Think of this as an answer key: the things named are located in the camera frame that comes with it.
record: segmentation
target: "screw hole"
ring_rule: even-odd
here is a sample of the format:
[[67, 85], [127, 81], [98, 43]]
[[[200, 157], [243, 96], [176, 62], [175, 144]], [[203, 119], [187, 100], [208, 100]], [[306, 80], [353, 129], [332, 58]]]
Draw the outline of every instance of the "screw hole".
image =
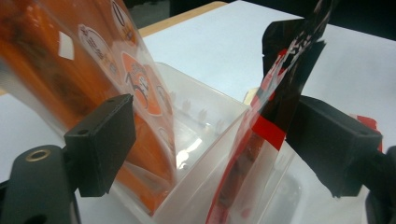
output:
[[46, 159], [50, 155], [50, 151], [48, 149], [39, 149], [37, 151], [29, 153], [27, 155], [27, 161], [41, 161]]
[[43, 224], [47, 222], [47, 217], [44, 215], [36, 215], [27, 219], [24, 224]]
[[84, 129], [84, 130], [79, 131], [78, 134], [85, 134], [87, 132], [88, 132], [88, 130]]

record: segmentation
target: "printed label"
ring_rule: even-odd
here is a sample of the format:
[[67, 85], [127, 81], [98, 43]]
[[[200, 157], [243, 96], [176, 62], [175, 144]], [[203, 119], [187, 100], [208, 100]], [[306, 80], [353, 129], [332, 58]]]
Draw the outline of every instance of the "printed label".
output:
[[92, 28], [83, 24], [78, 26], [78, 37], [84, 49], [90, 53], [102, 69], [110, 74], [110, 78], [121, 84], [119, 69], [105, 40]]
[[123, 52], [121, 54], [122, 64], [127, 73], [125, 82], [130, 82], [134, 89], [134, 98], [137, 99], [151, 115], [161, 115], [162, 111], [155, 96], [147, 70], [137, 62], [131, 55]]
[[132, 21], [116, 2], [112, 1], [111, 5], [111, 14], [122, 39], [130, 45], [136, 45], [136, 34]]

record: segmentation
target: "white sticker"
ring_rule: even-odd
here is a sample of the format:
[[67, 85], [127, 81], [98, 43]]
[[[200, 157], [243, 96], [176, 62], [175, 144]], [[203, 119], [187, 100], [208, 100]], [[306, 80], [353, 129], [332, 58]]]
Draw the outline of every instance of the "white sticker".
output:
[[58, 55], [68, 60], [74, 60], [73, 40], [62, 32], [59, 32]]

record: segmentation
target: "wooden table edge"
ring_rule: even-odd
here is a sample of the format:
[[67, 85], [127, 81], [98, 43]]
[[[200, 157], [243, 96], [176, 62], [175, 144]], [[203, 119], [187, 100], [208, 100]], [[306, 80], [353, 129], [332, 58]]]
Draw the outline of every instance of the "wooden table edge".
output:
[[154, 24], [143, 27], [143, 28], [139, 29], [139, 33], [142, 37], [146, 37], [148, 35], [155, 34], [155, 33], [159, 32], [161, 30], [164, 30], [168, 27], [171, 27], [171, 26], [181, 23], [183, 21], [194, 18], [196, 16], [204, 14], [204, 13], [211, 11], [213, 9], [216, 9], [218, 7], [223, 7], [225, 5], [227, 5], [227, 3], [225, 3], [225, 2], [220, 2], [220, 1], [212, 2], [212, 3], [206, 4], [204, 6], [192, 9], [190, 11], [183, 12], [181, 14], [178, 14], [174, 17], [165, 19], [163, 21], [158, 21]]

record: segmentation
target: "plastic bag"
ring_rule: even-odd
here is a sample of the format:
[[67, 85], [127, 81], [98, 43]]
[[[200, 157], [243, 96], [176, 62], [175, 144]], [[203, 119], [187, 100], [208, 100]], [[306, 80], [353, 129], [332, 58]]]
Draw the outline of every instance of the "plastic bag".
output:
[[117, 179], [154, 212], [175, 185], [172, 107], [123, 2], [0, 3], [0, 85], [60, 134], [104, 100], [134, 95], [137, 139]]
[[256, 223], [263, 189], [299, 102], [302, 88], [324, 47], [317, 42], [332, 2], [321, 0], [303, 20], [270, 24], [262, 39], [264, 79], [239, 127], [233, 155], [206, 223]]

